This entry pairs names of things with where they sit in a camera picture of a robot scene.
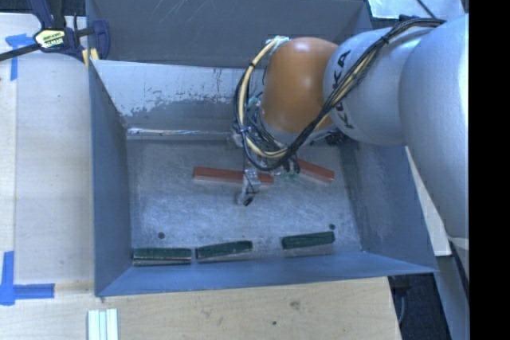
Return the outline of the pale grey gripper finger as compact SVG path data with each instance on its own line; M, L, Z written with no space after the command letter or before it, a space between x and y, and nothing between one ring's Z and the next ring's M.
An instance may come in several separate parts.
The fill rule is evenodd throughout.
M248 206L251 202L251 182L247 174L243 174L241 192L237 195L239 205Z
M248 206L260 191L260 180L256 171L246 170L244 175L244 206Z

